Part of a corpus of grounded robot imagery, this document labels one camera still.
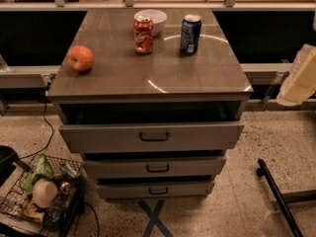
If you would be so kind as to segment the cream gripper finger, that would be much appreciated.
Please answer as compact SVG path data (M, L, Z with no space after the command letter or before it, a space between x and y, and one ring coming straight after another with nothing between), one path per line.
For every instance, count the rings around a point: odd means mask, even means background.
M297 106L316 93L316 47L305 44L300 49L284 79L276 102L283 106Z

